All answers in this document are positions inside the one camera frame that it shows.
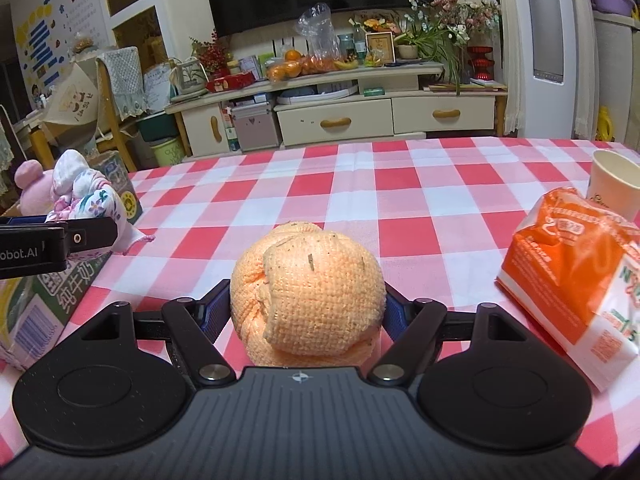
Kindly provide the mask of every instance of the checkered tablecloth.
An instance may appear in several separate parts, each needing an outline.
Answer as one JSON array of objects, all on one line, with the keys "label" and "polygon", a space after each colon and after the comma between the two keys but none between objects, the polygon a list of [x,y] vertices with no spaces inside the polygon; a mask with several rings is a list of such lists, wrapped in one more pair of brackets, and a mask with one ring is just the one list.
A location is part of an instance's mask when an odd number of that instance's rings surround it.
[{"label": "checkered tablecloth", "polygon": [[[458,310],[501,304],[558,349],[496,287],[515,227],[546,191],[586,191],[591,153],[620,144],[477,137],[342,144],[282,150],[140,171],[132,181],[156,241],[112,256],[78,306],[68,335],[112,301],[158,309],[202,297],[231,275],[236,258],[277,224],[316,222],[375,254],[406,297]],[[382,351],[388,339],[381,342]],[[162,342],[140,348],[166,358]],[[446,343],[444,355],[468,344]],[[238,371],[249,361],[230,324],[216,343]],[[578,446],[599,464],[626,458],[640,441],[640,360],[594,403]],[[26,442],[11,408],[18,372],[0,376],[0,463]]]}]

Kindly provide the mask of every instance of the barcode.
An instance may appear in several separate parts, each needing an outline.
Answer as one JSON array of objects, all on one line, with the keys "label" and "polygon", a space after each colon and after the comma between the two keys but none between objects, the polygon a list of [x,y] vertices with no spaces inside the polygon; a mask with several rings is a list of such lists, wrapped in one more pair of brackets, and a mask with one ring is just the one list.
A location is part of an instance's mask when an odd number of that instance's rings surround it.
[{"label": "barcode", "polygon": [[56,327],[53,323],[34,305],[18,330],[15,340],[30,357],[40,359],[46,352],[55,332]]},{"label": "barcode", "polygon": [[605,330],[598,338],[591,352],[603,363],[608,362],[622,347],[622,341]]}]

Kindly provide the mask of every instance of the cardboard box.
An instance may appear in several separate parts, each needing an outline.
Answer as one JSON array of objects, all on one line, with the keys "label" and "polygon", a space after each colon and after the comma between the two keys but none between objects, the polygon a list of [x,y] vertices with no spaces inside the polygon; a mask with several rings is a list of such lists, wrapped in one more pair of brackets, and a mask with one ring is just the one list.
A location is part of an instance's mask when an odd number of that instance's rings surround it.
[{"label": "cardboard box", "polygon": [[[135,222],[142,207],[118,152],[105,152],[89,164],[111,181],[125,204],[127,219]],[[4,215],[21,216],[19,206]],[[64,272],[0,280],[0,359],[26,370],[51,350],[110,255],[68,262]]]}]

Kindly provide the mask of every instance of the drawer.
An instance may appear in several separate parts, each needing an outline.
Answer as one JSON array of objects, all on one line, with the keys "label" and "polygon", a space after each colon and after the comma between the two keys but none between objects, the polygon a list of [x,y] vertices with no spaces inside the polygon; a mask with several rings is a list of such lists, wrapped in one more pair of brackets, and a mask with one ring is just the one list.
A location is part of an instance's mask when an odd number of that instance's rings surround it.
[{"label": "drawer", "polygon": [[229,152],[225,125],[218,104],[185,110],[182,112],[182,118],[193,156]]},{"label": "drawer", "polygon": [[283,110],[278,121],[285,146],[394,134],[390,99]]},{"label": "drawer", "polygon": [[396,134],[494,129],[492,96],[398,97],[391,102]]}]

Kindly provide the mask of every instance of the orange and white package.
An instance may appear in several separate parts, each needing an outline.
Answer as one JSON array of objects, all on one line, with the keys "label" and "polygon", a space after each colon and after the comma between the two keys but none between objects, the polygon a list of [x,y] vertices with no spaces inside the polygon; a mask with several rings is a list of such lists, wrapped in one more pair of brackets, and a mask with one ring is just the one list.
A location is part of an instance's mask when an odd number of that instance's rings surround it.
[{"label": "orange and white package", "polygon": [[573,188],[546,193],[497,281],[604,391],[638,357],[640,229]]}]

